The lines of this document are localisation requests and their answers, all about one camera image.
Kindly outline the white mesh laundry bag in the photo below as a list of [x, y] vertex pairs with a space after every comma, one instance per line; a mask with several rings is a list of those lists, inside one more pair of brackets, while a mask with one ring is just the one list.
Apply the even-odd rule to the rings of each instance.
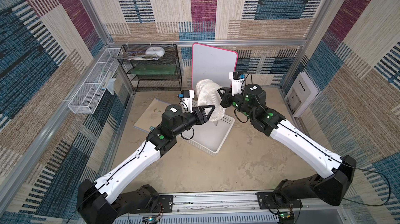
[[200, 80], [195, 88], [198, 106], [215, 106], [209, 119], [211, 122], [217, 122], [225, 115], [225, 109], [220, 105], [222, 102], [221, 96], [218, 93], [220, 88], [222, 88], [222, 86], [210, 79]]

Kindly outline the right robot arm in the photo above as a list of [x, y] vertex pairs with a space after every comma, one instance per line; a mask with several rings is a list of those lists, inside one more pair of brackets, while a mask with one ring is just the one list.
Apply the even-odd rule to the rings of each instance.
[[224, 108], [234, 107], [249, 118], [256, 130], [289, 148], [315, 170], [316, 174], [311, 177], [282, 180], [272, 195], [277, 207], [286, 207], [301, 199], [320, 199], [332, 206], [341, 204], [354, 178], [354, 158], [324, 148], [284, 115], [267, 107], [266, 92], [257, 84], [246, 85], [239, 93], [227, 87], [217, 92]]

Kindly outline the white round object on shelf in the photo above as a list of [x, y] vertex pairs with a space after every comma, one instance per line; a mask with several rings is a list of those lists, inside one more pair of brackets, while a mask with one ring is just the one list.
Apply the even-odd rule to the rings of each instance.
[[150, 57], [162, 57], [165, 54], [165, 50], [162, 47], [159, 46], [154, 46], [154, 47], [149, 47], [146, 51], [145, 54]]

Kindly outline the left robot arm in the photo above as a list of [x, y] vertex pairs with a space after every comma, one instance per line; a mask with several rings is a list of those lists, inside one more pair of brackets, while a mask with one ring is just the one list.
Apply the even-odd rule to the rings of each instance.
[[126, 160], [94, 182], [86, 179], [80, 184], [77, 212], [83, 220], [87, 224], [112, 224], [127, 213], [162, 212], [159, 193], [150, 185], [128, 193], [124, 189], [145, 168], [163, 157], [176, 144], [178, 135], [207, 123], [214, 110], [214, 105], [207, 105], [183, 112], [181, 106], [169, 105], [161, 116], [161, 123]]

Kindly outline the black mesh shelf rack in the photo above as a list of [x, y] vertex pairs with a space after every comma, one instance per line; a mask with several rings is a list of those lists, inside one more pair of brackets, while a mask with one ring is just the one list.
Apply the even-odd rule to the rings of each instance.
[[182, 89], [181, 65], [175, 44], [123, 45], [113, 58], [123, 68], [135, 92]]

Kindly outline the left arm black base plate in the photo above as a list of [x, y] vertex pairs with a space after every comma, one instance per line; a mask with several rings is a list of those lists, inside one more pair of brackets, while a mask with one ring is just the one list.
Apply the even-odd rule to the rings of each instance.
[[173, 211], [174, 196], [160, 195], [154, 198], [146, 207], [138, 208], [130, 211], [130, 214], [147, 214], [147, 213], [171, 213]]

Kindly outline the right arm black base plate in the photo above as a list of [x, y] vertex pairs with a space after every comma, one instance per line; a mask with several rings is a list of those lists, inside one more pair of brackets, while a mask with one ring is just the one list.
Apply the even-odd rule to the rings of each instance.
[[289, 201], [280, 195], [275, 195], [273, 191], [256, 193], [260, 209], [289, 209], [302, 208], [303, 204], [300, 200]]

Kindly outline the pink framed whiteboard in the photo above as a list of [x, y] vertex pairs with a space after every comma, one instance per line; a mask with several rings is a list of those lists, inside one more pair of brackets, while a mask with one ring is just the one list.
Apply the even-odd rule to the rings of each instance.
[[229, 73], [235, 71], [238, 53], [214, 46], [195, 43], [192, 46], [192, 88], [200, 80], [210, 79], [229, 87]]

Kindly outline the white Inedia wall calendar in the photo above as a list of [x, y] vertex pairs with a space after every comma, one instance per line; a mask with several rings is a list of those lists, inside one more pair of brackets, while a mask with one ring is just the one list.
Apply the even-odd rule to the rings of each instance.
[[305, 72], [298, 74], [285, 96], [290, 112], [294, 118], [299, 118], [310, 106], [319, 91]]

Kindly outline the green board in shelf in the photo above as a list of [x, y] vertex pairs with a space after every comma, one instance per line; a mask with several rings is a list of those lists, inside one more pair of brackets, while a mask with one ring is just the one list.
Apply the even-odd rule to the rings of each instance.
[[175, 65], [144, 65], [140, 64], [128, 71], [128, 74], [136, 75], [174, 75], [177, 73]]

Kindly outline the magazines on shelf top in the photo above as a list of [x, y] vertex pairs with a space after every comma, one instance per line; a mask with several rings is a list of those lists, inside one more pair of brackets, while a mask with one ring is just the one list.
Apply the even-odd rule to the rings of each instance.
[[145, 52], [130, 51], [125, 53], [120, 53], [118, 56], [113, 56], [114, 59], [120, 60], [158, 60], [159, 57], [156, 54], [147, 55]]

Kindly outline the white perforated plastic basket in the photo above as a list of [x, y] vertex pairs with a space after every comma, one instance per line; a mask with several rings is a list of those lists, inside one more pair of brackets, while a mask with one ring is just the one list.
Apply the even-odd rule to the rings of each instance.
[[217, 122], [209, 121], [203, 125], [195, 125], [193, 126], [193, 130], [183, 132], [182, 136], [185, 141], [197, 149], [210, 156], [216, 156], [221, 150], [234, 123], [235, 119], [233, 117], [224, 115]]

